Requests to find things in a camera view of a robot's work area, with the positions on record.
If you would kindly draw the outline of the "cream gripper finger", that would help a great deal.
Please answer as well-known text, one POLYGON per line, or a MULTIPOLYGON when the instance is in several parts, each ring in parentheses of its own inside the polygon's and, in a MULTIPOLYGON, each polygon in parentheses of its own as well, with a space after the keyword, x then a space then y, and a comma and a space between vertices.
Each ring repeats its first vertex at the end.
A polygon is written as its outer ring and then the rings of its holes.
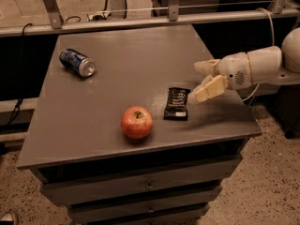
POLYGON ((189 104, 199 104, 207 99, 222 95, 228 87, 228 80, 225 76, 208 75, 200 85, 196 86, 187 96, 189 104))
POLYGON ((215 77, 219 74, 218 64, 219 59, 199 61, 194 64, 194 68, 203 76, 212 75, 213 77, 215 77))

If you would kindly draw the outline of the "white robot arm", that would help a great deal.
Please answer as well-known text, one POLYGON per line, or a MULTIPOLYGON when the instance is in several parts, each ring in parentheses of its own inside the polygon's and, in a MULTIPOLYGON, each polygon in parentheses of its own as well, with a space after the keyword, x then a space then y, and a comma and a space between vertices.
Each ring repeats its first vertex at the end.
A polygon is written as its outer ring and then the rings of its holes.
POLYGON ((189 104, 199 104, 225 93, 262 83, 294 85, 300 83, 300 28, 293 29, 282 46, 239 52, 222 59, 196 62, 203 81, 187 96, 189 104))

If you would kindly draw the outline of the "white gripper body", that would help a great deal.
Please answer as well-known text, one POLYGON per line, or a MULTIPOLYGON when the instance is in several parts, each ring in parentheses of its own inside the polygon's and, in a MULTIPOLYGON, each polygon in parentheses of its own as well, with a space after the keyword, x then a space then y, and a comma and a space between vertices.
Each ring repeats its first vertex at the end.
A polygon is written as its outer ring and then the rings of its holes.
POLYGON ((218 64, 218 71, 228 79, 229 89, 240 90, 251 86, 250 65, 245 52, 222 58, 218 64))

